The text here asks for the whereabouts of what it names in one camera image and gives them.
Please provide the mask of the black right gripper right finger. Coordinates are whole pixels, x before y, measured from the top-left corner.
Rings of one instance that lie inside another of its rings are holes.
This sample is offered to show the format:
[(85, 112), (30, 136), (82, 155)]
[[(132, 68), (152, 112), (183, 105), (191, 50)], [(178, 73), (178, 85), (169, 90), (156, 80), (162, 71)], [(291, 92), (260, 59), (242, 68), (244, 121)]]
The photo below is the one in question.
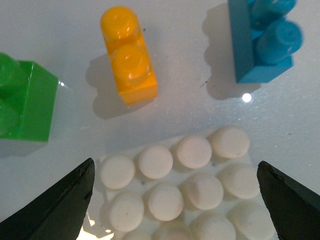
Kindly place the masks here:
[(280, 240), (320, 238), (320, 196), (266, 161), (258, 164), (260, 193)]

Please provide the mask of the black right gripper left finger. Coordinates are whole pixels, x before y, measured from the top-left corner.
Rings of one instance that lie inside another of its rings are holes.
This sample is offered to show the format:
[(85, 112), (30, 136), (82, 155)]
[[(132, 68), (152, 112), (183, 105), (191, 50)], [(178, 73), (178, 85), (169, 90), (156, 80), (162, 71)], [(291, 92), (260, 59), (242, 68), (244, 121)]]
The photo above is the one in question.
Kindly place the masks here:
[(79, 236), (95, 181), (88, 158), (28, 205), (0, 224), (2, 240), (75, 240)]

